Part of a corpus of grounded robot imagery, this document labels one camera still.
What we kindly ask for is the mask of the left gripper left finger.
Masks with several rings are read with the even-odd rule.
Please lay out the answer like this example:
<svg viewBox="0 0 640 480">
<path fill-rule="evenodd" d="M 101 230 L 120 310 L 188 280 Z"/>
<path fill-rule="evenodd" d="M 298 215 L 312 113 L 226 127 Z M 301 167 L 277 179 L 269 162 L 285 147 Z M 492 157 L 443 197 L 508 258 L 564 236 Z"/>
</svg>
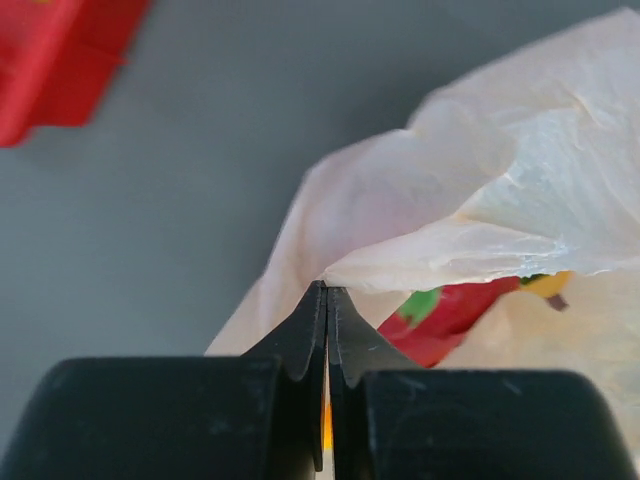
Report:
<svg viewBox="0 0 640 480">
<path fill-rule="evenodd" d="M 327 290 L 239 356 L 75 358 L 26 405 L 5 479 L 312 479 L 323 467 Z"/>
</svg>

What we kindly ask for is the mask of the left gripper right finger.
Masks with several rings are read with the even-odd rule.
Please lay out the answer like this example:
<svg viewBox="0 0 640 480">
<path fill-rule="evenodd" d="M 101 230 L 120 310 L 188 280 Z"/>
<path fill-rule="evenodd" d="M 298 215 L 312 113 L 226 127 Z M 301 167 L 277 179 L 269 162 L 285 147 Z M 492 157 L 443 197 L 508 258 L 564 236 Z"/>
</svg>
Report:
<svg viewBox="0 0 640 480">
<path fill-rule="evenodd" d="M 339 479 L 634 479 L 603 396 L 560 370 L 432 370 L 326 290 Z"/>
</svg>

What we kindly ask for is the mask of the translucent banana print plastic bag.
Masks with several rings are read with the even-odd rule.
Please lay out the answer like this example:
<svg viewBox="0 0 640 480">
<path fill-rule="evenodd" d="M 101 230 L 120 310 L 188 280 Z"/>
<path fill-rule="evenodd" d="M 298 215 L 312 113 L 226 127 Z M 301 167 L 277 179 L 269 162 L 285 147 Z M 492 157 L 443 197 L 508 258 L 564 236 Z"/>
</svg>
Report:
<svg viewBox="0 0 640 480">
<path fill-rule="evenodd" d="M 210 352 L 249 349 L 308 285 L 379 325 L 409 294 L 572 273 L 567 308 L 502 299 L 447 368 L 568 368 L 639 445 L 639 14 L 574 26 L 431 93 L 409 125 L 306 174 Z"/>
</svg>

